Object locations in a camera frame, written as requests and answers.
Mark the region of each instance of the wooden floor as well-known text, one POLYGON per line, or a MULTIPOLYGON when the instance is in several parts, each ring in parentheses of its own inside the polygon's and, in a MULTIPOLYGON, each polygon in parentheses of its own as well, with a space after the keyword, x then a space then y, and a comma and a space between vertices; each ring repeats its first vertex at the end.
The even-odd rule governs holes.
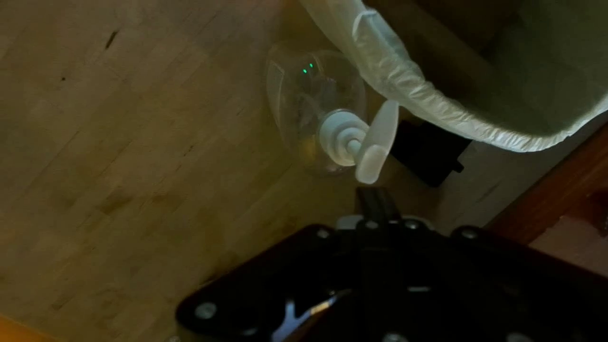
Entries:
MULTIPOLYGON (((268 49, 305 31, 282 3, 0 0, 4 315, 61 339, 170 339, 206 278, 352 212, 356 182, 301 168, 267 106, 268 49)), ((439 225, 485 223, 569 147, 474 145, 441 189, 400 164, 382 182, 439 225)))

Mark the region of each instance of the bolt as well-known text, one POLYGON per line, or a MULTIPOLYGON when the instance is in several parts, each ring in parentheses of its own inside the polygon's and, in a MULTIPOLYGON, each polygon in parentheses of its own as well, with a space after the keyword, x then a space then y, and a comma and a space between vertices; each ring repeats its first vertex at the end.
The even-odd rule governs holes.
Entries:
POLYGON ((379 229, 381 225, 379 225, 377 220, 367 220, 367 221, 365 221, 365 227, 369 227, 369 229, 379 229))
POLYGON ((405 225, 411 227, 411 229, 419 229, 420 227, 420 223, 417 220, 407 220, 405 225))
POLYGON ((477 239, 479 233, 476 229, 462 229, 460 235, 468 239, 477 239))
POLYGON ((329 231, 327 231, 327 229, 320 229, 320 231, 318 231, 318 237, 320 237, 320 239, 327 239, 327 237, 329 237, 329 231))
POLYGON ((533 342, 533 337, 529 337, 523 332, 512 332, 512 334, 508 334, 508 342, 533 342))
POLYGON ((194 315, 200 318, 213 318, 215 313, 217 313, 217 305, 213 301, 204 301, 196 305, 196 311, 194 311, 194 315))
POLYGON ((386 334, 382 342, 407 342, 407 337, 392 332, 392 334, 386 334))

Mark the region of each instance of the screw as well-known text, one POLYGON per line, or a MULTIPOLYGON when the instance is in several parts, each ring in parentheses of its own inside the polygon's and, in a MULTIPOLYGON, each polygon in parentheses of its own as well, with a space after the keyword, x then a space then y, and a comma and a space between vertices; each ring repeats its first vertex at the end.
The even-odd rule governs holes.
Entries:
POLYGON ((508 342, 533 342, 533 337, 529 337, 523 332, 512 332, 512 334, 508 334, 508 342))
POLYGON ((320 229, 320 231, 318 231, 318 237, 320 237, 320 239, 327 239, 327 237, 329 237, 329 231, 327 231, 327 229, 320 229))
POLYGON ((365 227, 369 227, 369 229, 379 229, 381 225, 379 225, 377 220, 367 220, 367 221, 365 221, 365 227))
POLYGON ((405 225, 411 227, 411 229, 419 229, 420 227, 420 223, 417 220, 407 220, 405 225))
POLYGON ((392 334, 386 334, 382 342, 407 342, 407 337, 392 332, 392 334))
POLYGON ((476 229, 462 229, 460 235, 468 239, 477 239, 479 233, 476 229))
POLYGON ((217 305, 213 301, 204 301, 196 305, 196 311, 194 311, 194 315, 200 318, 213 318, 215 313, 217 313, 217 305))

